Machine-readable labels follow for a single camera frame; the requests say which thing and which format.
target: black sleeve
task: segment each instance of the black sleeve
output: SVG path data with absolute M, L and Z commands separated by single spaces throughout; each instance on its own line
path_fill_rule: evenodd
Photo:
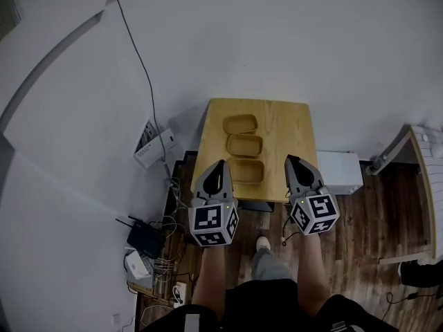
M 184 305 L 175 308 L 166 316 L 151 323 L 143 329 L 143 332 L 183 332 L 185 330 L 185 318 L 187 314 L 200 315 L 199 332 L 212 332 L 219 327 L 217 315 L 210 308 L 200 305 Z
M 320 331 L 341 331 L 339 327 L 358 326 L 365 332 L 394 332 L 398 329 L 367 313 L 356 302 L 342 295 L 330 297 L 314 318 Z

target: white cable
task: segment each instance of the white cable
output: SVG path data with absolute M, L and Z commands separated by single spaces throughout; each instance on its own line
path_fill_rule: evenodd
M 146 310 L 149 309 L 149 308 L 152 308 L 152 307 L 156 307 L 156 306 L 166 307 L 166 308 L 170 308 L 171 310 L 174 310 L 171 306 L 160 305 L 160 304 L 148 306 L 147 308 L 145 308 L 145 310 L 143 310 L 143 313 L 141 314 L 140 323 L 141 323 L 143 326 L 147 326 L 147 324 L 145 324 L 145 323 L 143 322 L 143 318 L 145 317 L 145 312 L 146 312 Z

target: white drawer unit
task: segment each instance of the white drawer unit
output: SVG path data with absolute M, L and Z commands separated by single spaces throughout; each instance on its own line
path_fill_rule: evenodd
M 332 194 L 352 194 L 363 185 L 357 154 L 317 151 L 317 160 L 323 181 Z

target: gray pants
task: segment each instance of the gray pants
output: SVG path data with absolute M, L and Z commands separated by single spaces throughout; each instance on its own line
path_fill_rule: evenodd
M 252 260 L 253 280 L 292 279 L 289 272 L 276 256 L 267 248 L 260 248 Z

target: person's leg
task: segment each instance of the person's leg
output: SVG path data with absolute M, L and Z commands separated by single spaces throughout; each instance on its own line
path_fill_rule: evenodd
M 298 303 L 304 312 L 314 317 L 331 296 L 317 234 L 301 235 L 297 280 Z
M 224 246 L 206 248 L 192 304 L 210 308 L 217 314 L 219 321 L 223 318 L 225 307 L 225 276 Z
M 261 236 L 257 239 L 255 249 L 257 252 L 252 260 L 253 280 L 292 279 L 295 281 L 288 268 L 272 254 L 271 245 L 266 237 Z

